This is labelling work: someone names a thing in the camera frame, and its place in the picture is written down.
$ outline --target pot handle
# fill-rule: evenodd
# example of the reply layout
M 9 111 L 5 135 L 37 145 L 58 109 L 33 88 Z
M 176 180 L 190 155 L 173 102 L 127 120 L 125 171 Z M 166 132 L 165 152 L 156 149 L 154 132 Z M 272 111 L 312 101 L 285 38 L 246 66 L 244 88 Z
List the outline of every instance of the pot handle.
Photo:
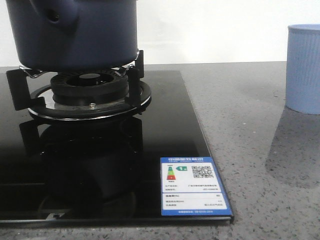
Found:
M 34 10 L 50 24 L 71 27 L 78 19 L 75 0 L 30 0 Z

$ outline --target granite countertop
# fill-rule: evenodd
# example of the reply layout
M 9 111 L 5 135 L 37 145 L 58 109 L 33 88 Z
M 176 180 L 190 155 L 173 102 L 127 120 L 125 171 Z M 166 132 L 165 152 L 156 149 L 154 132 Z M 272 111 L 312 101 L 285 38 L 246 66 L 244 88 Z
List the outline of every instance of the granite countertop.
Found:
M 145 70 L 181 71 L 228 191 L 234 224 L 0 228 L 0 239 L 320 239 L 320 115 L 285 108 L 285 62 Z

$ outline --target black glass cooktop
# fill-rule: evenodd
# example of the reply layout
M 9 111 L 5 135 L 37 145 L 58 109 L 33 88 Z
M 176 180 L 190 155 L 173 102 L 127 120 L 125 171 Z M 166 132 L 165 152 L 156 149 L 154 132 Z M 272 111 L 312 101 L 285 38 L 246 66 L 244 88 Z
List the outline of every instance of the black glass cooktop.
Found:
M 53 75 L 29 79 L 30 91 Z M 15 111 L 0 74 L 0 226 L 179 224 L 230 215 L 164 216 L 161 157 L 209 157 L 178 71 L 147 71 L 142 115 L 43 124 Z

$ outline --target white wall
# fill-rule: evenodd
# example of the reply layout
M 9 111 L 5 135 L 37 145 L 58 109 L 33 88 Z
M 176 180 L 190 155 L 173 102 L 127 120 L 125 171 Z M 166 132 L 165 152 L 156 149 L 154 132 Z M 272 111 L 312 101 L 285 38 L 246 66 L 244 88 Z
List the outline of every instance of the white wall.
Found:
M 138 0 L 146 64 L 285 61 L 287 26 L 320 23 L 319 0 Z M 19 64 L 0 2 L 0 66 Z

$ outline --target ribbed plastic cup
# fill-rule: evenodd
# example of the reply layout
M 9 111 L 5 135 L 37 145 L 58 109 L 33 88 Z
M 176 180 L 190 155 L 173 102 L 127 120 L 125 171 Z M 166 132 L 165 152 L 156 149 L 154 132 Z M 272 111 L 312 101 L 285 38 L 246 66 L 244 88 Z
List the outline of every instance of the ribbed plastic cup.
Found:
M 320 114 L 320 24 L 290 25 L 285 105 L 305 114 Z

